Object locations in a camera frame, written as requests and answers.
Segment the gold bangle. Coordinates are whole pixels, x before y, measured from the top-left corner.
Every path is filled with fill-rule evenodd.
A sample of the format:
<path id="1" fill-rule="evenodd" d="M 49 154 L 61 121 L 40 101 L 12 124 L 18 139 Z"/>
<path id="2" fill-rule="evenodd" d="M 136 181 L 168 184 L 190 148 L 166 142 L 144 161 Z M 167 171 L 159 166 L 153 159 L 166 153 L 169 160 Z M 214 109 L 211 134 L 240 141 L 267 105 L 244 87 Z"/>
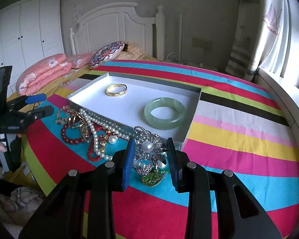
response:
<path id="1" fill-rule="evenodd" d="M 123 96 L 127 92 L 127 86 L 125 84 L 111 84 L 105 90 L 105 93 L 109 97 Z"/>

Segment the green gold pendant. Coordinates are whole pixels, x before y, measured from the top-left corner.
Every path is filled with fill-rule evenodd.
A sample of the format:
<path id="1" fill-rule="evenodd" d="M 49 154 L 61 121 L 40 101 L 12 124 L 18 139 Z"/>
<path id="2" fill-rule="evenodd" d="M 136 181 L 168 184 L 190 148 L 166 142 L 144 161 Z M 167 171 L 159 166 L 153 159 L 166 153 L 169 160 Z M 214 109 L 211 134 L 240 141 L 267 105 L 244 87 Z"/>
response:
<path id="1" fill-rule="evenodd" d="M 141 177 L 141 183 L 147 187 L 155 187 L 165 178 L 167 171 L 150 172 Z"/>

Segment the silver rhinestone brooch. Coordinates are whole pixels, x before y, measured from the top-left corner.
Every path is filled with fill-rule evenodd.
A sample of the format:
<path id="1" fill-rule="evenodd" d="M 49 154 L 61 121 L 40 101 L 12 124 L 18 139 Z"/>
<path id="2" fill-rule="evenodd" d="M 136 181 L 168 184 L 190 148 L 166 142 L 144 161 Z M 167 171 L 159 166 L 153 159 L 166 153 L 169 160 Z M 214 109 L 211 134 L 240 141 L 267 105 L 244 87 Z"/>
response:
<path id="1" fill-rule="evenodd" d="M 133 168 L 140 176 L 158 173 L 167 167 L 167 146 L 164 140 L 141 126 L 133 128 L 136 134 L 136 152 Z"/>

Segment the green jade bangle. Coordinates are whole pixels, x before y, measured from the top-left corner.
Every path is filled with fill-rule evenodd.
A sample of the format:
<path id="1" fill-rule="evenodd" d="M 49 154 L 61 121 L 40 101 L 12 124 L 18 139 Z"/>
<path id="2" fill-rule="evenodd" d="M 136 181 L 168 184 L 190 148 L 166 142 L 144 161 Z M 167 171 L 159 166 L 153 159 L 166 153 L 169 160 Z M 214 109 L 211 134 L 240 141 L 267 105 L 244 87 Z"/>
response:
<path id="1" fill-rule="evenodd" d="M 185 115 L 185 106 L 173 98 L 153 99 L 144 108 L 144 117 L 147 123 L 160 130 L 177 128 L 184 121 Z"/>

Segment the gold flower brooch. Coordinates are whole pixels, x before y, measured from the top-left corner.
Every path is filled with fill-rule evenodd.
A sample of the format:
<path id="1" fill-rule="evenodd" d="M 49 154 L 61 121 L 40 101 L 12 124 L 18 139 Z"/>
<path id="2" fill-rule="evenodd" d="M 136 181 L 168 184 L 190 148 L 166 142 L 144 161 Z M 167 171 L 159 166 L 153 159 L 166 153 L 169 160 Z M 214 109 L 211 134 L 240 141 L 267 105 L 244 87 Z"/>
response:
<path id="1" fill-rule="evenodd" d="M 71 128 L 78 128 L 81 134 L 81 139 L 87 142 L 90 139 L 89 126 L 84 118 L 84 116 L 79 113 L 73 113 L 68 119 L 68 125 Z"/>

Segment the pink folded quilt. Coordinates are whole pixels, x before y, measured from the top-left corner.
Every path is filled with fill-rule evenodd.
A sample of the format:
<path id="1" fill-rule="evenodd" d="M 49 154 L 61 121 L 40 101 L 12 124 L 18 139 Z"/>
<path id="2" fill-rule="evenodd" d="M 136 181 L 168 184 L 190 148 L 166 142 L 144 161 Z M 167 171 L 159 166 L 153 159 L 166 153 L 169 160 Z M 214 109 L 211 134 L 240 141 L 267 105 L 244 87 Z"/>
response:
<path id="1" fill-rule="evenodd" d="M 46 57 L 25 70 L 18 78 L 15 88 L 19 95 L 31 96 L 52 81 L 67 75 L 72 69 L 88 64 L 93 53 L 73 55 L 57 53 Z"/>

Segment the white wardrobe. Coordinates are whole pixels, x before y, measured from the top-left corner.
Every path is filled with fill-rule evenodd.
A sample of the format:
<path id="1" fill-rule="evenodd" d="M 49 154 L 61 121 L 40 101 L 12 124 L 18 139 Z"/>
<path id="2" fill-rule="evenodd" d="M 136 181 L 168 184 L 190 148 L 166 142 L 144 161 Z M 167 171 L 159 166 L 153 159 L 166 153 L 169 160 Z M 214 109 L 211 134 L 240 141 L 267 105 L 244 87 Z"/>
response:
<path id="1" fill-rule="evenodd" d="M 57 53 L 64 53 L 60 0 L 21 0 L 0 10 L 0 67 L 13 67 L 9 96 L 27 68 Z"/>

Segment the loose pearl earring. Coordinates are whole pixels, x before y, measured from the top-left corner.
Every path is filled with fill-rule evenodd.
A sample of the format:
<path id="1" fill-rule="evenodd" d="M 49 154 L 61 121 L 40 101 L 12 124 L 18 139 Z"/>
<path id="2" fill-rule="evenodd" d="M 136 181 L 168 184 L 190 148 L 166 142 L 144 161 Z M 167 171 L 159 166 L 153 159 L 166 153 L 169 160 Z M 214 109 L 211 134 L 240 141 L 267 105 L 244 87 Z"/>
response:
<path id="1" fill-rule="evenodd" d="M 116 135 L 111 135 L 111 136 L 109 136 L 108 137 L 108 142 L 110 143 L 110 144 L 116 144 L 117 143 L 117 140 L 118 140 L 118 137 L 116 136 Z"/>

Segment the grey shallow cardboard box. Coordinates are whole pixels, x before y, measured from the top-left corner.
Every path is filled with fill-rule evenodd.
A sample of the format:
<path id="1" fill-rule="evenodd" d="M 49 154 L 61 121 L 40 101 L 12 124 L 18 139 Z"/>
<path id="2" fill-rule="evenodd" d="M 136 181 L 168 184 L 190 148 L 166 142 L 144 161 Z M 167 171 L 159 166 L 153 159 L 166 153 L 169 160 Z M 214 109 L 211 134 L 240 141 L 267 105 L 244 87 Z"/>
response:
<path id="1" fill-rule="evenodd" d="M 105 90 L 111 84 L 125 84 L 123 96 L 109 97 Z M 85 109 L 112 127 L 120 127 L 133 135 L 133 127 L 141 126 L 163 140 L 172 138 L 176 149 L 182 150 L 190 130 L 201 95 L 201 88 L 140 75 L 107 72 L 67 96 L 75 109 Z M 144 108 L 151 100 L 161 97 L 180 101 L 186 108 L 180 126 L 170 130 L 151 127 L 144 117 Z"/>

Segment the round patterned cushion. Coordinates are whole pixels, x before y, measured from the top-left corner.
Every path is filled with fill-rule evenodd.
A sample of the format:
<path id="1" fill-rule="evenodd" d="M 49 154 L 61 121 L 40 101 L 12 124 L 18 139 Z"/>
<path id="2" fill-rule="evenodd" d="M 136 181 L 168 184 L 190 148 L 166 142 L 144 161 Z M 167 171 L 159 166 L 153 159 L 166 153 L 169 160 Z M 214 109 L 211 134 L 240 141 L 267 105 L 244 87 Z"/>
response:
<path id="1" fill-rule="evenodd" d="M 89 68 L 94 69 L 99 65 L 116 59 L 124 47 L 125 43 L 121 41 L 104 46 L 91 57 Z"/>

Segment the beige pillow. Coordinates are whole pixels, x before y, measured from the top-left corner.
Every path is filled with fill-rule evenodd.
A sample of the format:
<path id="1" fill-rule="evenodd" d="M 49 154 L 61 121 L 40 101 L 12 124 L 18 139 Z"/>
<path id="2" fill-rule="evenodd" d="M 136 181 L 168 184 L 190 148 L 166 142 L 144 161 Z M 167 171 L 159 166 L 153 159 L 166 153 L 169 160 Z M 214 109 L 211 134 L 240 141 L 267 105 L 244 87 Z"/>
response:
<path id="1" fill-rule="evenodd" d="M 139 60 L 146 57 L 146 52 L 134 42 L 126 42 L 123 50 L 121 51 L 118 59 L 121 60 Z"/>

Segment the white wooden headboard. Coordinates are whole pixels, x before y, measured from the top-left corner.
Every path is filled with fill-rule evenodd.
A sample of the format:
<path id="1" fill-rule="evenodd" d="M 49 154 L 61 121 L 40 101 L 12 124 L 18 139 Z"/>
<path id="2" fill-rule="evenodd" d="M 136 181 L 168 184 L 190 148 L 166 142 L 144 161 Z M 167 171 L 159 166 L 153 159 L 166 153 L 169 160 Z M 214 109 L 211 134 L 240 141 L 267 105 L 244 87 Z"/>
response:
<path id="1" fill-rule="evenodd" d="M 164 6 L 157 6 L 154 17 L 141 17 L 136 2 L 115 2 L 101 5 L 77 20 L 78 31 L 70 29 L 73 55 L 92 53 L 116 42 L 137 43 L 149 57 L 165 60 Z"/>

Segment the white nightstand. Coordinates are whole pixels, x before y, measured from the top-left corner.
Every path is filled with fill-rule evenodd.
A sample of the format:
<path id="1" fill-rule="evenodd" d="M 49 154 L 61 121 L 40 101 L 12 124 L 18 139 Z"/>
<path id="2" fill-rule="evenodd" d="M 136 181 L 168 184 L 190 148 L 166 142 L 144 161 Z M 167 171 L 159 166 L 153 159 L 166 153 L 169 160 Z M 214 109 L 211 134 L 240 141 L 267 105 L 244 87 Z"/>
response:
<path id="1" fill-rule="evenodd" d="M 181 64 L 181 65 L 186 65 L 186 66 L 192 66 L 195 68 L 200 68 L 200 69 L 205 69 L 205 70 L 211 70 L 218 72 L 218 69 L 215 66 L 210 66 L 205 63 L 193 63 L 193 62 L 181 62 L 177 61 L 176 59 L 170 60 L 164 60 L 164 63 L 174 63 L 174 64 Z"/>

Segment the striped curtain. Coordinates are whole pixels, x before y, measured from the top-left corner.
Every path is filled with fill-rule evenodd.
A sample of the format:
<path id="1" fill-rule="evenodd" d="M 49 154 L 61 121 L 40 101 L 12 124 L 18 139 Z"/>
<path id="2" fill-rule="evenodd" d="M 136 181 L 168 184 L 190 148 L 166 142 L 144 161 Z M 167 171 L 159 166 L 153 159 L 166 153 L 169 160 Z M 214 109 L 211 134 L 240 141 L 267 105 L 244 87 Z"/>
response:
<path id="1" fill-rule="evenodd" d="M 259 68 L 281 75 L 291 46 L 289 0 L 239 0 L 227 74 L 254 81 Z"/>

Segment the wall socket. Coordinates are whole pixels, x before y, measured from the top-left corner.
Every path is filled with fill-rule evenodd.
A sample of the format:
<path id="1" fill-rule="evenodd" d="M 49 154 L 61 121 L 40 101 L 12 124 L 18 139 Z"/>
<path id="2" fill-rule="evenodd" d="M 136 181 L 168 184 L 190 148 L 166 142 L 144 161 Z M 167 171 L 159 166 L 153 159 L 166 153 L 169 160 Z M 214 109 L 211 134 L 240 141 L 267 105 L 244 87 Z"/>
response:
<path id="1" fill-rule="evenodd" d="M 201 49 L 205 49 L 205 50 L 210 50 L 211 44 L 212 43 L 211 43 L 210 40 L 204 40 L 202 38 L 196 38 L 196 37 L 192 38 L 192 46 L 194 48 L 201 48 Z"/>

